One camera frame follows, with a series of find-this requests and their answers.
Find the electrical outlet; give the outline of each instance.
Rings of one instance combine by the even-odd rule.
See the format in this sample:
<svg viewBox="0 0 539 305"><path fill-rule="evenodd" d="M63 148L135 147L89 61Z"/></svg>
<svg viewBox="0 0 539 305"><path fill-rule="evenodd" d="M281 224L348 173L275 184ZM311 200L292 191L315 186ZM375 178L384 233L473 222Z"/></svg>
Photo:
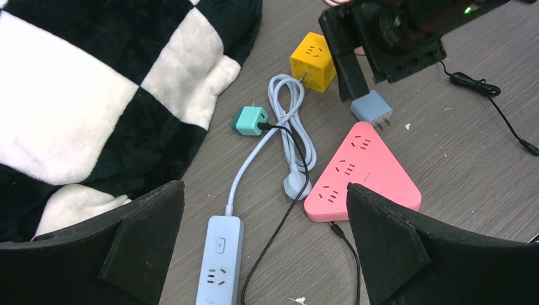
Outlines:
<svg viewBox="0 0 539 305"><path fill-rule="evenodd" d="M290 56L292 77L303 79L303 85L325 92L337 74L325 38L309 33Z"/></svg>
<svg viewBox="0 0 539 305"><path fill-rule="evenodd" d="M350 182L404 207L420 208L418 188L368 122L354 125L305 199L308 217L315 222L348 220L346 194Z"/></svg>
<svg viewBox="0 0 539 305"><path fill-rule="evenodd" d="M196 305L236 305L242 244L243 222L238 217L210 218Z"/></svg>

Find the teal power adapter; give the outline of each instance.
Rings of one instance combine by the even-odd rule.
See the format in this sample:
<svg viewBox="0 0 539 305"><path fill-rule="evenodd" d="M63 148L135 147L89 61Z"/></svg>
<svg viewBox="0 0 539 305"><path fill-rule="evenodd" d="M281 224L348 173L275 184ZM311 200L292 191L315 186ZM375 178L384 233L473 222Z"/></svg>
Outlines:
<svg viewBox="0 0 539 305"><path fill-rule="evenodd" d="M268 113L262 107L240 107L232 120L232 130L240 135L261 135L258 123L268 122Z"/></svg>

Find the light blue power adapter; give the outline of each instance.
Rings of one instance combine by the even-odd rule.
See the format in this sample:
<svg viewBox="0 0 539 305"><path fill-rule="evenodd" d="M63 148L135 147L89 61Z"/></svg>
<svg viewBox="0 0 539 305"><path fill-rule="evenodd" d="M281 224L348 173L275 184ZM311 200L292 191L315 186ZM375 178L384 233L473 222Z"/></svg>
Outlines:
<svg viewBox="0 0 539 305"><path fill-rule="evenodd" d="M262 107L240 107L232 120L232 129L240 135L261 135L258 123L268 122L268 113Z"/></svg>
<svg viewBox="0 0 539 305"><path fill-rule="evenodd" d="M393 109L374 90L354 100L350 109L360 121L369 122L380 129L383 129L382 123L390 125L389 117L393 114Z"/></svg>

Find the black wire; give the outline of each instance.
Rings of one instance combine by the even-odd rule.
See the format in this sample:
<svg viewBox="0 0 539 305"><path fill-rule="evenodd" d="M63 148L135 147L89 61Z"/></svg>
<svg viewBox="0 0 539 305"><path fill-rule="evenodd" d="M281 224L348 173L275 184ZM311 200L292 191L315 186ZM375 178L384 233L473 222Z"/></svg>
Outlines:
<svg viewBox="0 0 539 305"><path fill-rule="evenodd" d="M507 127L509 127L509 130L511 131L513 136L519 141L519 143L532 155L539 156L539 149L534 145L528 143L526 140L520 138L520 136L513 129L511 123L509 123L509 120L505 117L501 109L494 102L493 97L497 97L501 93L500 87L487 84L485 79L475 80L462 72L449 73L446 69L446 65L443 62L440 62L440 64L442 64L442 66L444 67L444 73L449 76L449 80L452 84L467 88L481 94L483 97L488 98L488 100L492 103L494 108L496 108L501 118L504 120L505 124L507 124Z"/></svg>
<svg viewBox="0 0 539 305"><path fill-rule="evenodd" d="M281 129L281 130L285 130L290 135L292 140L294 141L294 145L296 146L299 157L301 158L301 161L303 162L303 166L305 168L305 184L303 184L303 187L301 188L301 191L299 192L297 197L294 199L294 201L292 201L292 204L290 205L290 207L286 211L283 219L281 220L281 223L279 223L279 226L277 227L277 229L275 230L273 235L271 235L271 238L269 239L268 243L264 247L264 250L262 250L262 253L260 253L260 256L255 261L253 267L251 268L251 271L247 275L247 278L245 279L245 283L243 284L242 295L241 295L241 298L240 298L240 302L241 302L242 305L245 305L245 294L247 292L247 285L249 284L249 281L252 278L252 276L254 274L254 271L256 270L256 267L258 267L258 265L262 261L262 258L264 257L264 254L266 254L266 252L270 248L271 243L277 237L277 234L281 230L282 226L284 225L285 221L287 220L288 216L290 215L292 209L294 208L296 203L299 201L299 198L301 197L301 195L303 194L303 192L307 188L307 185L309 184L309 170L307 169L307 162L305 162L305 157L303 156L303 153L301 152L301 148L300 148L299 144L297 143L296 138L294 137L294 135L292 134L292 132L288 128L283 127L283 126L274 126L274 125L265 124L265 128L261 128L261 129L269 130L269 129L272 129L272 128L278 128L278 129Z"/></svg>
<svg viewBox="0 0 539 305"><path fill-rule="evenodd" d="M346 246L348 246L348 248L352 252L352 255L354 256L355 266L356 266L356 269L357 269L357 273L356 273L356 275L357 275L357 279L356 279L357 285L356 285L355 304L359 305L360 296L361 296L361 267L360 267L360 264L359 264L359 256L357 255L357 252L354 250L352 244L348 241L348 238L346 238L345 232L341 229L341 227L339 227L333 221L329 222L329 227L331 228L331 231L333 231L333 233L335 233L335 235L337 235L338 237L342 238L345 241Z"/></svg>

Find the pink triangular power strip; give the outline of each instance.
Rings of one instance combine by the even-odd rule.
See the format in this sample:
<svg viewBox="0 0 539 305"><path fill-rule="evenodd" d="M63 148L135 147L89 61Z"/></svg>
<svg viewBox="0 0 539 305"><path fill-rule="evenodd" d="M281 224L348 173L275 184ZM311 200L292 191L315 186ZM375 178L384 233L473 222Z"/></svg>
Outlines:
<svg viewBox="0 0 539 305"><path fill-rule="evenodd" d="M348 220L346 187L349 182L412 210L419 210L421 193L376 130L367 122L352 127L339 150L305 199L312 221Z"/></svg>

